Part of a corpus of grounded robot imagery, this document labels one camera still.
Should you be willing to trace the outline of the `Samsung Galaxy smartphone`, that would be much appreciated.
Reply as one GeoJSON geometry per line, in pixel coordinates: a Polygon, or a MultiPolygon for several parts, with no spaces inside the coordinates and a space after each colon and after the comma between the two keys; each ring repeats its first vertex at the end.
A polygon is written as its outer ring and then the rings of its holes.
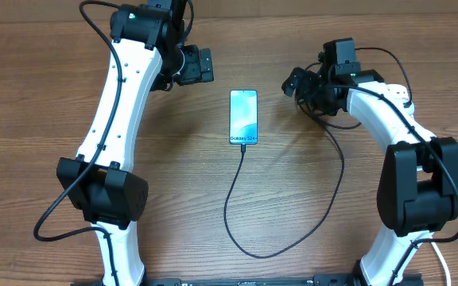
{"type": "Polygon", "coordinates": [[[258,143],[258,92],[256,90],[230,92],[229,142],[232,145],[258,143]]]}

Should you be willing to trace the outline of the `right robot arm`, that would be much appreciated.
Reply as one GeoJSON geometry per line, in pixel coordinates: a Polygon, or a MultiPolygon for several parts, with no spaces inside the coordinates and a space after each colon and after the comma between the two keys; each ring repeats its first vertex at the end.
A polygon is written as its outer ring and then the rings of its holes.
{"type": "Polygon", "coordinates": [[[285,95],[327,129],[322,116],[349,113],[384,153],[377,190],[382,227],[350,273],[316,274],[316,285],[422,285],[404,273],[424,244],[458,239],[458,142],[437,137],[414,119],[410,85],[386,83],[364,70],[351,38],[324,44],[316,66],[294,68],[281,85],[285,95]]]}

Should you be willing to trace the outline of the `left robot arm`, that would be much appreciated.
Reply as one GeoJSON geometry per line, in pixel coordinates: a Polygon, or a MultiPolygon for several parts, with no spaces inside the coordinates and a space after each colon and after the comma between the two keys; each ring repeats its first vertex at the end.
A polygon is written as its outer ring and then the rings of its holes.
{"type": "Polygon", "coordinates": [[[98,285],[143,285],[137,222],[148,183],[132,173],[134,150],[152,91],[213,81],[209,49],[185,43],[190,1],[122,4],[111,15],[107,78],[87,136],[75,158],[61,158],[56,175],[75,209],[95,232],[104,274],[98,285]]]}

